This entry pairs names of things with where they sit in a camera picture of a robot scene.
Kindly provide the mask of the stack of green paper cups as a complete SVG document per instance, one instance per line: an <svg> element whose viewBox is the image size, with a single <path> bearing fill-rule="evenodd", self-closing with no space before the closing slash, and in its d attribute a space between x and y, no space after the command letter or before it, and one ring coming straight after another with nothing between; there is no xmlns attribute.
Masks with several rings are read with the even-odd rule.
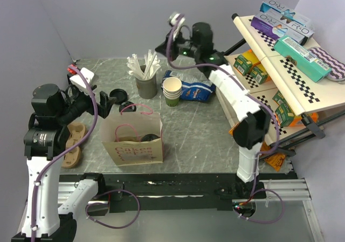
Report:
<svg viewBox="0 0 345 242"><path fill-rule="evenodd" d="M166 78L163 82L163 94L169 107L177 106L182 94L182 82L180 79L176 77Z"/></svg>

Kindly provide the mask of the pink paper gift bag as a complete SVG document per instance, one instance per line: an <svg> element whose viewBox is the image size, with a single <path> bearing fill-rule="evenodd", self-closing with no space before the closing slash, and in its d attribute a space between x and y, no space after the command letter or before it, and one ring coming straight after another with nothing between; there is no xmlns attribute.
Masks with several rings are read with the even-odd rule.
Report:
<svg viewBox="0 0 345 242"><path fill-rule="evenodd" d="M159 113L143 104L135 112L109 115L100 125L100 140L118 167L163 162L162 121ZM150 142L116 142L117 137L140 137L155 134Z"/></svg>

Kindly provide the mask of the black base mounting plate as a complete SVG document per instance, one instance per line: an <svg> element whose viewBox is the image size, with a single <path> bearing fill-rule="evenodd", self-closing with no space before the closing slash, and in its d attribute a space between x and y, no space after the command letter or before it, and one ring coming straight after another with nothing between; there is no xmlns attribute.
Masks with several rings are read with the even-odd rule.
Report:
<svg viewBox="0 0 345 242"><path fill-rule="evenodd" d="M236 174L104 174L111 213L144 210L216 209L231 211L262 182L244 183Z"/></svg>

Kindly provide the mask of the beige tiered shelf rack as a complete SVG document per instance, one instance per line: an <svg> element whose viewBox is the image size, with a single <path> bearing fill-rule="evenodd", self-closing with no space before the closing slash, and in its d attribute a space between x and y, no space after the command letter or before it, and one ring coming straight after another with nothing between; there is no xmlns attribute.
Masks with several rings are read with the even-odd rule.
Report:
<svg viewBox="0 0 345 242"><path fill-rule="evenodd" d="M232 20L242 35L242 40L232 46L226 59L233 65L238 57L235 51L248 44L261 64L265 67L271 80L260 85L253 77L241 75L235 71L241 83L250 93L272 110L277 104L272 101L277 91L284 96L296 115L318 113L317 125L323 125L344 116L344 85L326 78L313 82L295 65L274 50L275 40L264 35L251 26L252 16L232 15Z"/></svg>

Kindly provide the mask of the stack of black lids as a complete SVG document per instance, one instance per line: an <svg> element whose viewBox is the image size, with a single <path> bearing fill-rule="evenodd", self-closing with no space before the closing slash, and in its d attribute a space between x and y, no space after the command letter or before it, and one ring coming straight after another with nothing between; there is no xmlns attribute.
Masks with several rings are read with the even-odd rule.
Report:
<svg viewBox="0 0 345 242"><path fill-rule="evenodd" d="M117 88L110 92L110 98L115 99L115 104L120 105L128 100L128 94L125 90Z"/></svg>

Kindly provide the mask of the green yellow box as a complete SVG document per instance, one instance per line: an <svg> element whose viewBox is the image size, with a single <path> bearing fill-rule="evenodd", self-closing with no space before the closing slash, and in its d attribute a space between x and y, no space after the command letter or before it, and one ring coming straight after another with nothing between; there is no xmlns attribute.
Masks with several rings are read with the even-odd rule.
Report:
<svg viewBox="0 0 345 242"><path fill-rule="evenodd" d="M271 77L262 64L255 65L251 69L250 76L260 85L271 80Z"/></svg>
<svg viewBox="0 0 345 242"><path fill-rule="evenodd" d="M252 69L260 64L260 60L252 50L248 50L236 57L234 68L242 75L249 74Z"/></svg>

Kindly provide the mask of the orange snack packet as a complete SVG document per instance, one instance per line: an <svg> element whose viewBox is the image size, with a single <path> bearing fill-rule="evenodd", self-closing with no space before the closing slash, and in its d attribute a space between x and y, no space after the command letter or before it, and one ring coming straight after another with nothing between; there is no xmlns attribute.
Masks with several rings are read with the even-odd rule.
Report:
<svg viewBox="0 0 345 242"><path fill-rule="evenodd" d="M233 136L233 131L237 125L239 125L239 124L235 124L234 127L232 127L229 130L229 134L231 136ZM260 150L269 151L270 149L271 149L271 146L267 145L266 142L264 141ZM265 157L265 158L264 158L264 156L267 156L267 155L266 154L260 155L259 159L264 160L267 164L269 164L277 172L281 169L285 159L287 158L287 156L283 153L275 153L275 154L268 156L268 157Z"/></svg>

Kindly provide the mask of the green yellow box upper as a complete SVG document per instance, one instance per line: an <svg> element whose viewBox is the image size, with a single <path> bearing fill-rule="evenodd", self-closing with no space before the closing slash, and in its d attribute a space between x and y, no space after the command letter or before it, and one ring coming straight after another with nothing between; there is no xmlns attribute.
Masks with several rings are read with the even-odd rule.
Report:
<svg viewBox="0 0 345 242"><path fill-rule="evenodd" d="M252 69L260 64L260 60L252 50L248 50L236 57L234 68L242 75L249 74Z"/></svg>

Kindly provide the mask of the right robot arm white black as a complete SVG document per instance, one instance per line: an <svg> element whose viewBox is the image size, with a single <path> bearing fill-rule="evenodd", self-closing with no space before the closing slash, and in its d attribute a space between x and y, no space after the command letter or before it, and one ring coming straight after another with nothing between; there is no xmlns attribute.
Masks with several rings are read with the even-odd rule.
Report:
<svg viewBox="0 0 345 242"><path fill-rule="evenodd" d="M233 138L239 146L237 176L241 181L235 190L239 197L247 198L254 192L252 181L258 175L257 157L271 123L270 110L252 99L223 54L213 48L209 24L195 23L190 39L183 38L180 23L170 23L170 26L165 42L155 49L156 52L165 55L170 63L179 55L193 58L196 68L220 90L239 120Z"/></svg>

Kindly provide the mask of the purple toothpaste box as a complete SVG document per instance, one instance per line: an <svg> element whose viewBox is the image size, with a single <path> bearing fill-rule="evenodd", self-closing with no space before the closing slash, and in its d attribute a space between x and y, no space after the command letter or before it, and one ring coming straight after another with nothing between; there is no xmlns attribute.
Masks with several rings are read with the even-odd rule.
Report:
<svg viewBox="0 0 345 242"><path fill-rule="evenodd" d="M314 31L308 27L295 21L287 23L280 18L275 14L260 12L252 18L251 26L274 40L287 36L302 46L314 35Z"/></svg>

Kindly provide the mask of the orange chips bag lower shelf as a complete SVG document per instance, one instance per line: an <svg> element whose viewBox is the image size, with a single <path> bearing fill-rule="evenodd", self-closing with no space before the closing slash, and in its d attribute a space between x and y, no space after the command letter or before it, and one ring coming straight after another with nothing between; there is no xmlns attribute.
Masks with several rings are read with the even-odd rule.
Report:
<svg viewBox="0 0 345 242"><path fill-rule="evenodd" d="M310 116L313 121L315 121L315 122L318 121L318 118L319 118L318 113L310 113L307 115ZM301 115L295 116L293 121L290 123L289 127L300 127L300 126L303 126L302 116Z"/></svg>

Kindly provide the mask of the blue toothpaste box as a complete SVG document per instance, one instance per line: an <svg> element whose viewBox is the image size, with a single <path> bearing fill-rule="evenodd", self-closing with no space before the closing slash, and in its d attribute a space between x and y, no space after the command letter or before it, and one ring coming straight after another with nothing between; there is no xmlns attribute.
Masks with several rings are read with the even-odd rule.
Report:
<svg viewBox="0 0 345 242"><path fill-rule="evenodd" d="M278 13L282 14L283 16L285 16L286 18L288 18L289 20L298 22L304 26L312 26L311 19L309 19L305 15L275 0L267 0L267 1L262 2L260 6L260 11L267 12L269 9L273 9L277 11Z"/></svg>

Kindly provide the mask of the black plastic cup lid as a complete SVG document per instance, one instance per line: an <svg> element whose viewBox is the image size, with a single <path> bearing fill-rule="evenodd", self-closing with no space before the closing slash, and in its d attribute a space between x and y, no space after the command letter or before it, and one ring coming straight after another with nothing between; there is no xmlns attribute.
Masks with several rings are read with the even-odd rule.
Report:
<svg viewBox="0 0 345 242"><path fill-rule="evenodd" d="M150 142L150 141L153 141L153 140L156 140L156 139L159 139L160 137L155 135L155 134L147 134L145 136L143 136L140 141L141 142Z"/></svg>

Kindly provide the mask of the purple wavy striped pouch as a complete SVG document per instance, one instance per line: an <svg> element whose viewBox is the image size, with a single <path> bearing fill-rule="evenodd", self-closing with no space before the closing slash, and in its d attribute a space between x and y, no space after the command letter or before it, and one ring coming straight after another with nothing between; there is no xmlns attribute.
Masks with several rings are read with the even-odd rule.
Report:
<svg viewBox="0 0 345 242"><path fill-rule="evenodd" d="M314 54L319 58L323 63L330 67L331 71L326 76L326 78L333 82L344 82L344 63L337 60L331 56L326 50L320 47L312 47L308 49L309 52Z"/></svg>

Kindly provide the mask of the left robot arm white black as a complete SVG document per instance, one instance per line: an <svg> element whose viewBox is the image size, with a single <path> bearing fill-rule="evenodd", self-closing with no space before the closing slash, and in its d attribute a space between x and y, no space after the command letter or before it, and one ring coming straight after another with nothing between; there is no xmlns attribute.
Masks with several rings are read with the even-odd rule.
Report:
<svg viewBox="0 0 345 242"><path fill-rule="evenodd" d="M77 218L92 198L105 197L103 174L86 173L63 205L58 204L59 176L63 157L69 153L68 125L84 112L106 118L115 103L101 91L100 102L71 85L71 98L55 84L44 84L33 91L34 109L24 136L24 156L29 173L26 217L22 230L12 241L73 241Z"/></svg>

